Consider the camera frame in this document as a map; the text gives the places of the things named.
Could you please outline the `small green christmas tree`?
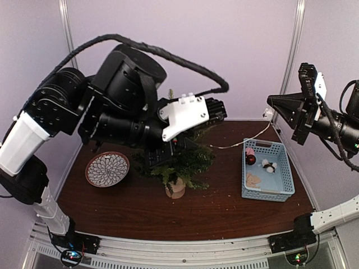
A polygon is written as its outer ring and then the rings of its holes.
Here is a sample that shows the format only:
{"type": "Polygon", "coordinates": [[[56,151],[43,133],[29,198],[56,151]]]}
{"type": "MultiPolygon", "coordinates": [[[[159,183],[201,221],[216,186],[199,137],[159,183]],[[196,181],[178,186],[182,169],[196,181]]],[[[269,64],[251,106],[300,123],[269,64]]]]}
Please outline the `small green christmas tree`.
{"type": "Polygon", "coordinates": [[[134,153],[131,157],[136,162],[135,170],[141,177],[160,181],[169,198],[179,199],[184,196],[186,188],[202,191],[209,188],[209,184],[197,176],[209,170],[215,160],[215,153],[205,145],[195,144],[193,149],[184,149],[170,160],[151,168],[145,165],[143,151],[134,153]]]}

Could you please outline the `red bauble ornament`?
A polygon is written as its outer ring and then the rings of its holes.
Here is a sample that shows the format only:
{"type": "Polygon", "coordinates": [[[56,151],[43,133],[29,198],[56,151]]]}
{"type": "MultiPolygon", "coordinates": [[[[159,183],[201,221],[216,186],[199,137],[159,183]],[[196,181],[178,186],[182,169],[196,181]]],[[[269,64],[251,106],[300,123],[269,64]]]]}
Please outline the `red bauble ornament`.
{"type": "Polygon", "coordinates": [[[256,163],[255,155],[246,155],[245,162],[247,165],[254,165],[256,163]]]}

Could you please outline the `beige bow ornament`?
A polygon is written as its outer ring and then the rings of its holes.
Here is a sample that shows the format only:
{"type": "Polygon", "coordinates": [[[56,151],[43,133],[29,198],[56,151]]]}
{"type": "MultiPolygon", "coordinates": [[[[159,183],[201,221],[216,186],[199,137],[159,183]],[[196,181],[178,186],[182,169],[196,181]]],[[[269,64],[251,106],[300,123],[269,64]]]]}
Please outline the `beige bow ornament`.
{"type": "Polygon", "coordinates": [[[251,173],[246,174],[246,186],[249,188],[260,188],[261,179],[251,173]]]}

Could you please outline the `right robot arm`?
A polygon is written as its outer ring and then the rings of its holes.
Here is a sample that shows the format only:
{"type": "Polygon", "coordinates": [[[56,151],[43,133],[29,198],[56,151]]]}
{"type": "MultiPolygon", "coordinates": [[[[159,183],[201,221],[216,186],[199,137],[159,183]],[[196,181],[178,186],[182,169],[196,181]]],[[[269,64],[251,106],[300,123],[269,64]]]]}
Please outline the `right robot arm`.
{"type": "MultiPolygon", "coordinates": [[[[357,171],[358,166],[350,159],[358,153],[358,118],[331,110],[324,101],[325,95],[325,82],[319,76],[315,81],[303,82],[300,93],[270,95],[267,103],[294,130],[293,140],[302,145],[309,133],[313,133],[327,148],[332,142],[339,151],[329,149],[330,152],[357,171]]],[[[313,243],[320,233],[356,218],[358,196],[327,210],[295,218],[293,231],[286,233],[287,241],[295,248],[307,240],[313,243]]]]}

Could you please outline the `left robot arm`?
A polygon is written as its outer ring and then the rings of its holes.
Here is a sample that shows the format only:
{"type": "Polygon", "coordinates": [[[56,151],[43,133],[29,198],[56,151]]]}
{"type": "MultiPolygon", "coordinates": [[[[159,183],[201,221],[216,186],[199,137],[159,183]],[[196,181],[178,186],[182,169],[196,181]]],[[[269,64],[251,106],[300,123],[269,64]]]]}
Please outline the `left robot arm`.
{"type": "Polygon", "coordinates": [[[34,91],[1,143],[1,185],[21,203],[32,205],[50,232],[69,249],[81,243],[73,220],[54,200],[47,167],[36,151],[63,132],[95,141],[170,146],[179,134],[209,119],[201,96],[158,99],[163,67],[140,49],[116,46],[91,77],[61,65],[34,91]]]}

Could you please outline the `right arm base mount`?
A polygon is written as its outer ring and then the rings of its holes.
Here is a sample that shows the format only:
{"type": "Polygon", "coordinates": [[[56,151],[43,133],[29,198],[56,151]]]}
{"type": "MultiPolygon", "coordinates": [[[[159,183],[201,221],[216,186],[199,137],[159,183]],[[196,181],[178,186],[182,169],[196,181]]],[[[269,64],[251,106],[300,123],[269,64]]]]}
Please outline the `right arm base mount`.
{"type": "Polygon", "coordinates": [[[292,231],[268,237],[272,254],[291,251],[317,242],[310,215],[302,215],[294,219],[292,231]]]}

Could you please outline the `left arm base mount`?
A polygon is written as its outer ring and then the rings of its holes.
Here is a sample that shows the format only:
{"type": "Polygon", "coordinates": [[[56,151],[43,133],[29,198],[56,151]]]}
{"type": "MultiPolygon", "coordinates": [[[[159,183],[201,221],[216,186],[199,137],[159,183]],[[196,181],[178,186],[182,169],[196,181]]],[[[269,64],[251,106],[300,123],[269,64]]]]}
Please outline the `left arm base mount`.
{"type": "Polygon", "coordinates": [[[51,241],[56,246],[88,254],[97,254],[100,238],[98,236],[76,232],[75,222],[72,218],[70,218],[69,228],[65,235],[50,234],[52,237],[51,241]]]}

